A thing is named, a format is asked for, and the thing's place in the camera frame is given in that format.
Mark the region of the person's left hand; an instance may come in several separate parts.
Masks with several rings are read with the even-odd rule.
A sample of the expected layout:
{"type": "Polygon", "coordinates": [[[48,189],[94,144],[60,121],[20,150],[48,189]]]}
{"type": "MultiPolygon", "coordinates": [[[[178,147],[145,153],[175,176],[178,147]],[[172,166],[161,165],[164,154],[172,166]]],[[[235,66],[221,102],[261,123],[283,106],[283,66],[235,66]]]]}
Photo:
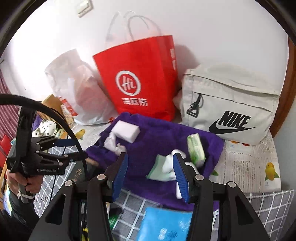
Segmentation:
{"type": "Polygon", "coordinates": [[[37,194],[40,192],[41,185],[43,184],[43,176],[25,178],[21,173],[10,173],[10,171],[7,170],[6,177],[8,187],[15,195],[18,194],[19,185],[25,186],[27,192],[37,194]]]}

